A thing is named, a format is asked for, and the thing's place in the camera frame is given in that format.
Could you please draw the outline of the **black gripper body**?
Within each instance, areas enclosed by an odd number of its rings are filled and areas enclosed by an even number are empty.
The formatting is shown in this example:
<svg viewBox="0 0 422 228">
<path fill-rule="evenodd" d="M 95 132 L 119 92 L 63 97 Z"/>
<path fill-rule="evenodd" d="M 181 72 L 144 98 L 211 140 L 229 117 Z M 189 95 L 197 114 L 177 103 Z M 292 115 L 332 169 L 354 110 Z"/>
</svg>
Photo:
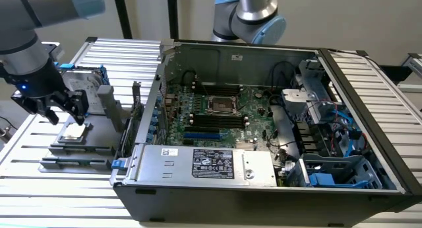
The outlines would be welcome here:
<svg viewBox="0 0 422 228">
<path fill-rule="evenodd" d="M 68 88 L 64 84 L 62 74 L 52 60 L 27 75 L 14 75 L 0 67 L 0 77 L 8 84 L 15 85 L 20 94 L 11 99 L 23 108 L 47 108 L 48 106 L 66 106 L 68 103 Z"/>
</svg>

